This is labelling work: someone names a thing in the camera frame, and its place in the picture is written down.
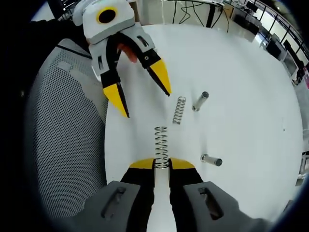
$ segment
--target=metal cylinder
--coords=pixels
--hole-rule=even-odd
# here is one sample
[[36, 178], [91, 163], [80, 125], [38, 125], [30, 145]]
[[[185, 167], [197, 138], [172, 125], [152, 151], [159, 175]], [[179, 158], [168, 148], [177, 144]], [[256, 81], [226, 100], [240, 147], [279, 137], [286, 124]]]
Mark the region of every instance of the metal cylinder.
[[210, 164], [213, 164], [213, 165], [218, 166], [218, 167], [221, 166], [221, 164], [222, 164], [222, 159], [219, 159], [219, 158], [216, 158], [216, 157], [210, 157], [207, 154], [201, 155], [201, 161], [203, 163], [210, 163]]
[[194, 111], [199, 111], [202, 104], [206, 101], [206, 99], [209, 97], [208, 92], [202, 92], [202, 95], [198, 98], [198, 100], [193, 104], [192, 109]]

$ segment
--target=metal railing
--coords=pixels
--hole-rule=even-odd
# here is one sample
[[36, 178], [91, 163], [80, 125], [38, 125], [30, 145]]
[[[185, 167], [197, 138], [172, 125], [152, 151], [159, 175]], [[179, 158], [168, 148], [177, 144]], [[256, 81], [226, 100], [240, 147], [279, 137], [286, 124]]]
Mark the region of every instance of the metal railing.
[[309, 60], [309, 49], [305, 46], [304, 40], [302, 36], [298, 33], [298, 31], [294, 28], [294, 26], [286, 20], [280, 13], [275, 11], [270, 6], [266, 5], [265, 3], [259, 1], [259, 0], [245, 0], [244, 4], [246, 4], [248, 1], [253, 3], [255, 6], [258, 7], [258, 9], [262, 10], [262, 15], [260, 18], [258, 18], [259, 21], [262, 20], [263, 16], [265, 16], [265, 12], [271, 15], [274, 19], [270, 29], [267, 31], [267, 34], [260, 33], [264, 37], [264, 39], [269, 40], [271, 36], [271, 30], [275, 24], [275, 22], [278, 22], [283, 29], [286, 30], [285, 35], [281, 39], [281, 44], [284, 43], [286, 36], [289, 34], [292, 39], [295, 41], [295, 43], [298, 45], [298, 48], [296, 49], [295, 53], [297, 54], [300, 50], [304, 53], [305, 57]]

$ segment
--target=white tabletop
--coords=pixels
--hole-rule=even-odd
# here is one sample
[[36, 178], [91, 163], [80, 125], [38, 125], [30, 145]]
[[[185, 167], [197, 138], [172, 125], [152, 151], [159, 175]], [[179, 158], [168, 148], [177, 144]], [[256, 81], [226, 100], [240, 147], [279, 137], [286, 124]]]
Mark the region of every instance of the white tabletop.
[[[168, 127], [169, 156], [193, 163], [204, 181], [233, 196], [251, 217], [275, 220], [291, 199], [302, 153], [297, 98], [282, 64], [247, 40], [189, 25], [145, 26], [169, 72], [167, 97], [140, 64], [122, 55], [118, 72], [131, 118], [109, 103], [105, 132], [107, 182], [154, 157], [154, 128]], [[202, 91], [199, 112], [192, 103]], [[172, 124], [186, 97], [181, 125]], [[220, 167], [201, 163], [207, 153]]]

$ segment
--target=coil spring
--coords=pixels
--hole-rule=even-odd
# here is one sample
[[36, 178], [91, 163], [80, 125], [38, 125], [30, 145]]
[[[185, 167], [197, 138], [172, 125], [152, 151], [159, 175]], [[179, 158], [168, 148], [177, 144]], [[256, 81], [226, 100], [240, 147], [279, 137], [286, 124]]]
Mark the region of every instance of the coil spring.
[[169, 156], [167, 154], [167, 145], [168, 142], [166, 140], [167, 135], [167, 127], [156, 127], [155, 130], [157, 131], [155, 134], [155, 143], [156, 145], [156, 153], [155, 153], [155, 167], [156, 168], [167, 168], [169, 166]]
[[186, 101], [185, 97], [178, 98], [173, 123], [180, 124], [183, 117], [185, 101]]

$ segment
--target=perforated mesh panel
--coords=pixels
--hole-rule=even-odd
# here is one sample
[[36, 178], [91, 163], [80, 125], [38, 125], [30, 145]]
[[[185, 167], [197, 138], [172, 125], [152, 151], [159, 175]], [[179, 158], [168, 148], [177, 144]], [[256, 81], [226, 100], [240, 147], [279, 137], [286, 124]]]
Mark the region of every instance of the perforated mesh panel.
[[[64, 44], [80, 50], [73, 42]], [[69, 64], [67, 70], [59, 67], [60, 62]], [[89, 77], [91, 87], [95, 77], [90, 60], [55, 48], [40, 69], [26, 106], [25, 155], [34, 163], [37, 189], [52, 218], [75, 215], [106, 184], [105, 122], [100, 107], [70, 75], [72, 69]], [[98, 98], [106, 114], [102, 91]]]

